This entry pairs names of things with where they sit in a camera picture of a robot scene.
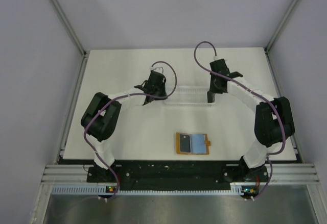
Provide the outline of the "orange leather card holder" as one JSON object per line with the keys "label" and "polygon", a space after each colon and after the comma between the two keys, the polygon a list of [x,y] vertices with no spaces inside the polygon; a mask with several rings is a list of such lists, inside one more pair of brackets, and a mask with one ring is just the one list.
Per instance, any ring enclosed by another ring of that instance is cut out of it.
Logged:
{"label": "orange leather card holder", "polygon": [[176,154],[179,155],[209,155],[209,148],[211,146],[211,142],[208,139],[207,134],[188,134],[191,136],[191,152],[190,153],[181,153],[179,151],[179,133],[177,132],[175,135],[175,151]]}

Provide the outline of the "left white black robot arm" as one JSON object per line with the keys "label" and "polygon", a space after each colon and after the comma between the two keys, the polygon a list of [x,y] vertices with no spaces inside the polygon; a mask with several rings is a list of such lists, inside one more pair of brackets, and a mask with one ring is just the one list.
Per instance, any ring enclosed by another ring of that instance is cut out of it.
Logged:
{"label": "left white black robot arm", "polygon": [[166,77],[151,71],[147,80],[132,89],[115,94],[113,98],[96,93],[81,119],[83,137],[95,153],[94,165],[89,168],[87,182],[111,182],[116,179],[112,142],[119,116],[125,111],[167,99]]}

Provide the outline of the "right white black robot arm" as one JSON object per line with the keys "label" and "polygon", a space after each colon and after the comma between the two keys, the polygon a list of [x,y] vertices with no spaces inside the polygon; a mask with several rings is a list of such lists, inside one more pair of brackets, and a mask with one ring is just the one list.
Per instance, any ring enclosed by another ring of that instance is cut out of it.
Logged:
{"label": "right white black robot arm", "polygon": [[256,176],[266,172],[264,164],[268,156],[277,154],[286,146],[288,137],[295,133],[295,126],[289,100],[273,97],[251,85],[239,72],[230,72],[224,59],[210,64],[210,86],[207,101],[212,103],[216,94],[230,94],[242,101],[254,112],[255,140],[249,150],[239,159],[237,166],[224,169],[227,182],[254,181]]}

